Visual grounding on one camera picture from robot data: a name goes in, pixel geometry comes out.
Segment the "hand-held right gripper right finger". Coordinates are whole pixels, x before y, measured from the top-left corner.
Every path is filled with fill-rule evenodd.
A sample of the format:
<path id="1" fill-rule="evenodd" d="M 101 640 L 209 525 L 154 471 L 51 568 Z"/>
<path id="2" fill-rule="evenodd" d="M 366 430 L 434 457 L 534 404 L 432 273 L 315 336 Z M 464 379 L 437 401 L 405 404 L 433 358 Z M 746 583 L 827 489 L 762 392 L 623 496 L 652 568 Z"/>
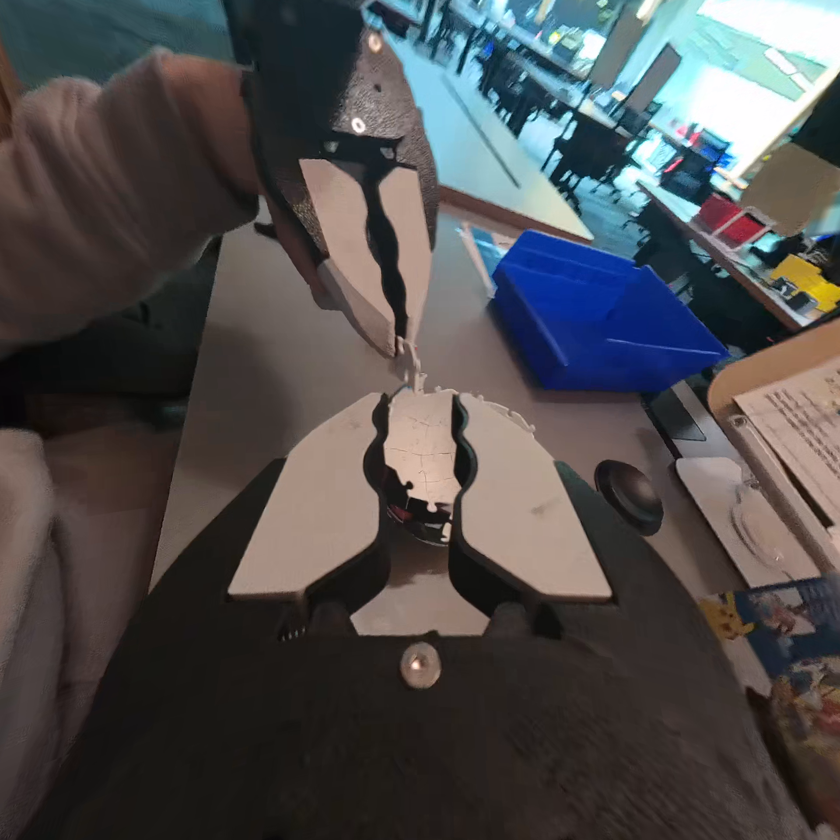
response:
<path id="1" fill-rule="evenodd" d="M 459 489 L 448 577 L 487 617 L 507 603 L 546 619 L 564 603 L 605 604 L 613 589 L 551 454 L 504 406 L 462 392 L 451 434 Z"/>

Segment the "yellow box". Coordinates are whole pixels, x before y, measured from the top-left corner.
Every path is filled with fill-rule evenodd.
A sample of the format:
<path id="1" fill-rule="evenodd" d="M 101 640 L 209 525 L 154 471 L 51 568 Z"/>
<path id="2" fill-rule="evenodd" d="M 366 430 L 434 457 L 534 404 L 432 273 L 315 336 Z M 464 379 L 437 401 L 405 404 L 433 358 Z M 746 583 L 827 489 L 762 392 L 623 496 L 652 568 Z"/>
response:
<path id="1" fill-rule="evenodd" d="M 804 292 L 816 302 L 821 314 L 832 312 L 839 301 L 839 286 L 826 279 L 821 268 L 797 255 L 786 256 L 770 273 L 772 281 L 785 280 L 797 292 Z"/>

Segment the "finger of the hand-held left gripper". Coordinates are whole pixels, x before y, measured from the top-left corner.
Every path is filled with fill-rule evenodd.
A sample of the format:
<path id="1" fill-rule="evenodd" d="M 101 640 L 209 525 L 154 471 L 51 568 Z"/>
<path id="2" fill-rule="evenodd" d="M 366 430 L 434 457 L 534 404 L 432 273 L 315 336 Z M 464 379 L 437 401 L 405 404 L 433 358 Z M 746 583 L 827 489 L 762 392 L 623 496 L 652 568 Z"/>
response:
<path id="1" fill-rule="evenodd" d="M 394 314 L 395 334 L 415 343 L 427 302 L 434 249 L 417 172 L 396 167 L 381 180 L 378 192 L 385 220 L 379 238 L 383 292 Z"/>
<path id="2" fill-rule="evenodd" d="M 352 174 L 327 160 L 301 160 L 326 257 L 317 272 L 333 306 L 380 355 L 396 356 L 396 317 L 382 288 L 382 268 L 368 243 L 368 206 Z"/>

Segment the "single white puzzle piece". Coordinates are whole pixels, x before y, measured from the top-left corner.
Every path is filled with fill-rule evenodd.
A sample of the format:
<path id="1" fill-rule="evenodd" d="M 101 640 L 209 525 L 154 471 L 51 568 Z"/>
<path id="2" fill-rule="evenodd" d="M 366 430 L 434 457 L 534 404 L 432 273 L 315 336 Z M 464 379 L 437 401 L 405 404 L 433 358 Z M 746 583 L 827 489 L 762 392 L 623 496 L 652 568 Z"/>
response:
<path id="1" fill-rule="evenodd" d="M 396 337 L 393 371 L 402 388 L 417 395 L 425 393 L 426 374 L 423 372 L 415 343 Z"/>

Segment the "person's beige clothing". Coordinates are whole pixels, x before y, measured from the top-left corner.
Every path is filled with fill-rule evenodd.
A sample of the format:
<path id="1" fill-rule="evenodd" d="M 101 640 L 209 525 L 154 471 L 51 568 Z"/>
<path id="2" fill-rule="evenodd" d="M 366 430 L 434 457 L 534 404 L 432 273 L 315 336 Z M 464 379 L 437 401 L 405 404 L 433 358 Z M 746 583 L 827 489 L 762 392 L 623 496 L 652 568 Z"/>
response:
<path id="1" fill-rule="evenodd" d="M 25 828 L 148 590 L 180 434 L 1 434 L 1 834 Z"/>

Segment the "blue plastic bin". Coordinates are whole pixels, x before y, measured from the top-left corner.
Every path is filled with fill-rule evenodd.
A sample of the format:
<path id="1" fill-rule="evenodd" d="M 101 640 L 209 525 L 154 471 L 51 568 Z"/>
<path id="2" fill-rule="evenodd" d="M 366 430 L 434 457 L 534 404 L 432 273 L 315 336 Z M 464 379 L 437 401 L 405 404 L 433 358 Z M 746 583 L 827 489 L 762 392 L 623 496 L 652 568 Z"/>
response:
<path id="1" fill-rule="evenodd" d="M 490 308 L 545 390 L 658 393 L 729 357 L 649 266 L 526 230 L 492 274 Z"/>

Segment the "red storage bin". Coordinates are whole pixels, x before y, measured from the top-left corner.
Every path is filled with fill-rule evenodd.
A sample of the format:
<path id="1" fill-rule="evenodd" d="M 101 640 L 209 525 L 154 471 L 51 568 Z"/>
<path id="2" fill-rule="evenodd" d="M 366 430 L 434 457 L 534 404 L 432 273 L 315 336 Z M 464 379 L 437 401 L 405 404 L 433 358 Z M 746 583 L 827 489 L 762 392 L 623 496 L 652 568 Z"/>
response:
<path id="1" fill-rule="evenodd" d="M 722 194 L 711 194 L 700 205 L 695 225 L 730 248 L 751 244 L 763 236 L 767 225 Z"/>

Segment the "tan square panel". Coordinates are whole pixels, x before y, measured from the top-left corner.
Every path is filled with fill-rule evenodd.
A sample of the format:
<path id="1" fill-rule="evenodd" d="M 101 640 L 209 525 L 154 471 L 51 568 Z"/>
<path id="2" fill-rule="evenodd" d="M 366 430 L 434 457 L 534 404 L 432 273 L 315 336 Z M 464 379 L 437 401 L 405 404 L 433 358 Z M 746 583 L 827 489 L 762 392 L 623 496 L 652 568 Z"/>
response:
<path id="1" fill-rule="evenodd" d="M 833 163 L 789 142 L 772 153 L 738 200 L 778 235 L 800 234 L 827 210 L 839 190 Z"/>

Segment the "colourful cartoon puzzle box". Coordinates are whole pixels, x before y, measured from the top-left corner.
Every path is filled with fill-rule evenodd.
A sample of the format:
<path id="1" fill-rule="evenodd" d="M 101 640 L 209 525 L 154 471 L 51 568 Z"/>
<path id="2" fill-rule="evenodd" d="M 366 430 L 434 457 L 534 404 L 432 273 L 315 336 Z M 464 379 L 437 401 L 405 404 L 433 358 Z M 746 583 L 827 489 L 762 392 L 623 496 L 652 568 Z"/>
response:
<path id="1" fill-rule="evenodd" d="M 838 573 L 710 595 L 697 604 L 806 821 L 838 838 Z"/>

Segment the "neighbouring grey table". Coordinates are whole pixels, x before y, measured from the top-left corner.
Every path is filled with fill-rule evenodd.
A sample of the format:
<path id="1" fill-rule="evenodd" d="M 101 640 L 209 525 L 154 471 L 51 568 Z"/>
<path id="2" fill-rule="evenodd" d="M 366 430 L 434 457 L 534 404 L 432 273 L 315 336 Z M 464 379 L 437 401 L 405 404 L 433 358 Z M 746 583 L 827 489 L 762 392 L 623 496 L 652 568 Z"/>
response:
<path id="1" fill-rule="evenodd" d="M 420 108 L 443 204 L 509 229 L 590 245 L 586 227 L 518 140 L 462 77 L 388 35 Z"/>

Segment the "person's left hand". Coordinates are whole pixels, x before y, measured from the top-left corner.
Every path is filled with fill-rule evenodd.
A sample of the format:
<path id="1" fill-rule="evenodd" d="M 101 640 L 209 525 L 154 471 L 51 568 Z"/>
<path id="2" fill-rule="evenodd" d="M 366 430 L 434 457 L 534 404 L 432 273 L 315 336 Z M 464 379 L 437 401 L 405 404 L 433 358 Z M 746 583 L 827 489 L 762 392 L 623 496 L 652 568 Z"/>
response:
<path id="1" fill-rule="evenodd" d="M 308 284 L 312 297 L 327 298 L 329 294 L 318 273 L 320 253 L 313 249 L 306 229 L 285 204 L 278 205 L 268 195 L 265 196 L 265 201 L 275 228 L 276 239 L 298 274 Z"/>

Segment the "printed paper sheet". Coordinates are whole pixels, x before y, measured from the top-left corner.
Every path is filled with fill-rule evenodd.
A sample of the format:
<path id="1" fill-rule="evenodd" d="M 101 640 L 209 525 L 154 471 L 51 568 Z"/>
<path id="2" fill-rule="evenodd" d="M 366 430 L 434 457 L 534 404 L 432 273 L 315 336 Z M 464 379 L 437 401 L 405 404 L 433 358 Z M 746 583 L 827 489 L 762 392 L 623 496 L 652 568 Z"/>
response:
<path id="1" fill-rule="evenodd" d="M 735 403 L 783 465 L 839 524 L 839 357 L 737 395 Z"/>

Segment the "black round ball stand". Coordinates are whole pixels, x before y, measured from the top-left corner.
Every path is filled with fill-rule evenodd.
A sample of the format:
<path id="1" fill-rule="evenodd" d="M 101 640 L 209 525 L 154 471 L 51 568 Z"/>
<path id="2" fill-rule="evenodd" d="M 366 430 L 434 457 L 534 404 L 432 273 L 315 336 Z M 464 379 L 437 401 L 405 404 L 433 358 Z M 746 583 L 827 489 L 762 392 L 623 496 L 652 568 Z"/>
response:
<path id="1" fill-rule="evenodd" d="M 663 501 L 650 478 L 626 462 L 605 459 L 595 468 L 595 488 L 630 527 L 655 535 L 664 520 Z"/>

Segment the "printed instruction leaflet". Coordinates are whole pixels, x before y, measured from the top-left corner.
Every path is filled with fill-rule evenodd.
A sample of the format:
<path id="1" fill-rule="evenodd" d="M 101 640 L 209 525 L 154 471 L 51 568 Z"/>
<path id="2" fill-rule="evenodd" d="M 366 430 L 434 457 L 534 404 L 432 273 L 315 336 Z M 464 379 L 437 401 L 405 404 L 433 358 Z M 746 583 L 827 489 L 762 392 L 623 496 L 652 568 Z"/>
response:
<path id="1" fill-rule="evenodd" d="M 487 299 L 493 299 L 497 292 L 494 274 L 503 257 L 516 242 L 516 237 L 475 226 L 466 220 L 459 223 L 458 234 L 476 268 Z"/>

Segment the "half-built cartoon puzzle ball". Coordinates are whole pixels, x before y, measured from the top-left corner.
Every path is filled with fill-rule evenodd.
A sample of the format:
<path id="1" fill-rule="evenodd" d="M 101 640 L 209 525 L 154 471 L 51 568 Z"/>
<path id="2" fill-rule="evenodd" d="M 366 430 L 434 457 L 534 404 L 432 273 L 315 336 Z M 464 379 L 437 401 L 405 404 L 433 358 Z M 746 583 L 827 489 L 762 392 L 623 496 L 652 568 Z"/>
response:
<path id="1" fill-rule="evenodd" d="M 422 542 L 446 547 L 453 520 L 470 546 L 501 564 L 551 552 L 557 521 L 549 455 L 522 415 L 482 395 L 400 389 L 384 445 L 389 511 Z M 540 495 L 549 496 L 540 499 Z"/>

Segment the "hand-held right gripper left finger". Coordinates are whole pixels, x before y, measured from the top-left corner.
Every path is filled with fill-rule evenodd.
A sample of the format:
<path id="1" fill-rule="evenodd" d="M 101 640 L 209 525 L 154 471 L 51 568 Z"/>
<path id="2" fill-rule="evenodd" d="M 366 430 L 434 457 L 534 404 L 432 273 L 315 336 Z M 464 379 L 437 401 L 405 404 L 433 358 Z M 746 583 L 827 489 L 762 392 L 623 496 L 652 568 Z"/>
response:
<path id="1" fill-rule="evenodd" d="M 277 601 L 309 617 L 326 602 L 359 611 L 385 588 L 380 488 L 389 398 L 371 393 L 289 453 L 236 572 L 232 601 Z"/>

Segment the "black square panel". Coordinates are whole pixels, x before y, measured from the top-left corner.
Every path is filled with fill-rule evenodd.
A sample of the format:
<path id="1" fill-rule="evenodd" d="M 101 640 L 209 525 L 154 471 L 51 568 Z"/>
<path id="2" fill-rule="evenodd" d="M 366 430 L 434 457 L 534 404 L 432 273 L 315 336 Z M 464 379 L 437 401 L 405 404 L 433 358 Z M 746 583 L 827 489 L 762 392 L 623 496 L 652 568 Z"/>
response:
<path id="1" fill-rule="evenodd" d="M 835 77 L 791 142 L 839 168 L 839 77 Z"/>

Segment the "person's left forearm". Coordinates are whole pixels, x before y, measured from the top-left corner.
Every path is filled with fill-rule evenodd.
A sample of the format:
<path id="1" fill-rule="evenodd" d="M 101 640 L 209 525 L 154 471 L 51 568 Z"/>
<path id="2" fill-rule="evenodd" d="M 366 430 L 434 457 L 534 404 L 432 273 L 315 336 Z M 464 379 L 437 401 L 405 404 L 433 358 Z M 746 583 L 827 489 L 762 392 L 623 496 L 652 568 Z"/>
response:
<path id="1" fill-rule="evenodd" d="M 257 216 L 244 74 L 154 49 L 106 84 L 20 99 L 1 152 L 3 358 L 139 302 Z"/>

